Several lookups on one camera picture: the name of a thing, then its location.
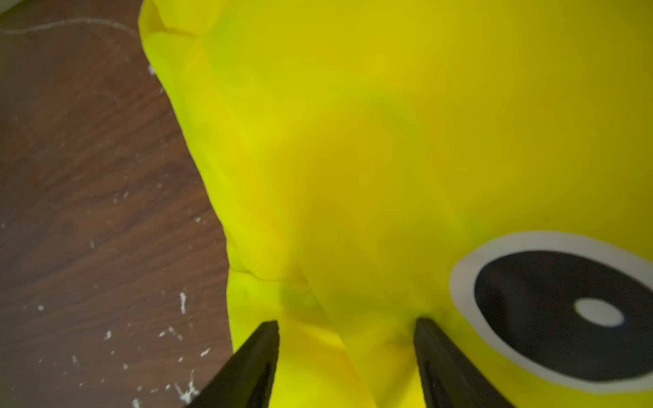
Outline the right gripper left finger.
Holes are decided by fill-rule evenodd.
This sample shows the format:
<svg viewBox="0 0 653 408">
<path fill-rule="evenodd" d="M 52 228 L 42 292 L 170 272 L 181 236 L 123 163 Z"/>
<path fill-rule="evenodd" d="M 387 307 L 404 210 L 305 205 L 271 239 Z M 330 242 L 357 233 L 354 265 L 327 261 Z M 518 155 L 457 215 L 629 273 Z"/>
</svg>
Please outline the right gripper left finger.
<svg viewBox="0 0 653 408">
<path fill-rule="evenodd" d="M 268 408 L 279 359 L 277 321 L 261 323 L 189 408 Z"/>
</svg>

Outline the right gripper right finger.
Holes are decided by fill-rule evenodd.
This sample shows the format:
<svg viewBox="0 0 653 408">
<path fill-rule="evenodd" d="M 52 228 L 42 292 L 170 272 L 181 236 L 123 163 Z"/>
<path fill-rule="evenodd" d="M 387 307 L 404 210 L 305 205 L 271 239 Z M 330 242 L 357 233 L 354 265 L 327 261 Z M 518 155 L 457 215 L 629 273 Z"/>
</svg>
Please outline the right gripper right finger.
<svg viewBox="0 0 653 408">
<path fill-rule="evenodd" d="M 513 408 L 431 319 L 417 320 L 413 345 L 428 408 Z"/>
</svg>

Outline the yellow duck raincoat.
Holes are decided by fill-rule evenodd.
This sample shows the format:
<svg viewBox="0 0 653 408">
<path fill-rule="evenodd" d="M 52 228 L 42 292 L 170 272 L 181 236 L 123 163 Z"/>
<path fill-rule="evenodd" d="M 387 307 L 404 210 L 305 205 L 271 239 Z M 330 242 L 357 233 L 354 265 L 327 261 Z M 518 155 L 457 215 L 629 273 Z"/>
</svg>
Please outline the yellow duck raincoat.
<svg viewBox="0 0 653 408">
<path fill-rule="evenodd" d="M 422 407 L 432 320 L 515 407 L 652 404 L 649 1 L 146 1 L 273 407 Z"/>
</svg>

